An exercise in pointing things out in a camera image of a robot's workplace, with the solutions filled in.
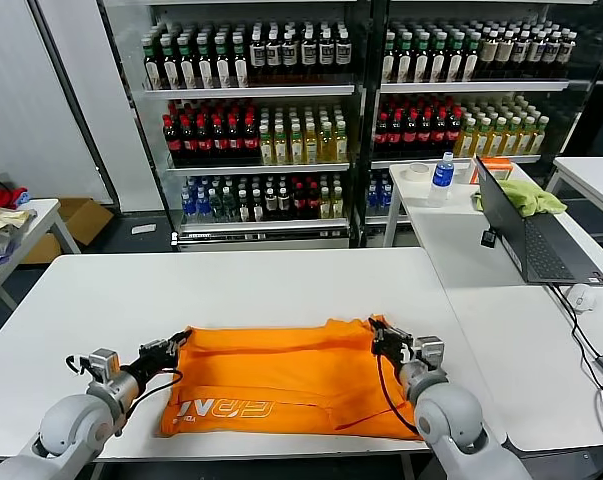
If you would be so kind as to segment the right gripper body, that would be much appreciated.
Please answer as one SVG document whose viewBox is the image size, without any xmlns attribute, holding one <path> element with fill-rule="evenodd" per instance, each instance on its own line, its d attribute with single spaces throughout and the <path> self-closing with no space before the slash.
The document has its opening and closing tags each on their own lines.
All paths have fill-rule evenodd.
<svg viewBox="0 0 603 480">
<path fill-rule="evenodd" d="M 386 358 L 395 370 L 401 370 L 413 359 L 413 337 L 411 335 L 375 337 L 373 354 Z"/>
</svg>

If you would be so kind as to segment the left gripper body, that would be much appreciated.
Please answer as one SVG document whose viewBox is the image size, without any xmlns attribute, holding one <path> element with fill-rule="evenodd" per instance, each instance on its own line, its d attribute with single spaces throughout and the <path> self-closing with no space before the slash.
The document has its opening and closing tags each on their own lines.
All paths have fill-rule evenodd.
<svg viewBox="0 0 603 480">
<path fill-rule="evenodd" d="M 178 354 L 168 347 L 140 348 L 138 358 L 123 366 L 137 383 L 148 383 L 163 369 L 176 368 Z"/>
</svg>

